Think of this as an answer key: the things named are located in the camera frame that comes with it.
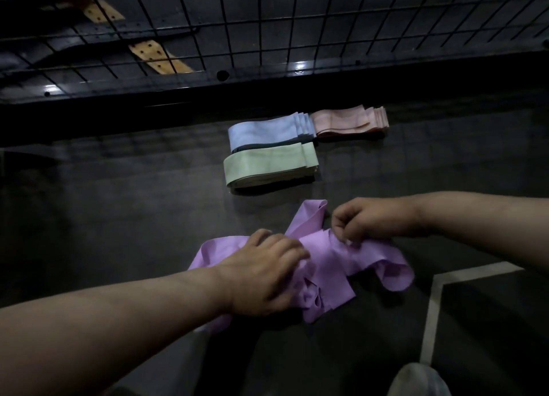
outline folded green band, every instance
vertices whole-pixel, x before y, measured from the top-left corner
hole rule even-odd
[[[315,146],[308,142],[238,151],[223,161],[230,188],[245,188],[311,176],[318,168]]]

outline light blue fabric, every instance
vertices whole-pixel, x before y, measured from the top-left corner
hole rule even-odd
[[[295,112],[267,121],[245,121],[229,128],[230,150],[246,150],[311,142],[316,137],[315,125],[308,114]]]

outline white line marking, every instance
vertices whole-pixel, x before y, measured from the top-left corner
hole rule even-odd
[[[503,275],[523,270],[507,261],[479,266],[477,268],[464,268],[454,270],[453,272],[440,273],[433,276],[433,285],[431,286],[431,296],[427,308],[427,319],[425,321],[425,330],[423,331],[423,342],[421,345],[421,354],[419,362],[430,366],[433,360],[433,351],[435,348],[436,328],[439,323],[440,299],[443,294],[445,284],[466,282],[483,277]]]

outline person's left arm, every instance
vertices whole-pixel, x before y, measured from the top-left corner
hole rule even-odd
[[[0,309],[0,394],[97,394],[219,315],[286,309],[292,296],[280,286],[309,254],[269,234],[258,230],[212,268]]]

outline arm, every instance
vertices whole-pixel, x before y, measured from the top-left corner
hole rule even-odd
[[[216,316],[286,309],[292,296],[279,286],[309,254],[269,234],[212,268],[1,309],[0,394],[94,394]]]
[[[440,234],[549,272],[549,199],[469,192],[355,198],[333,213],[340,240]]]

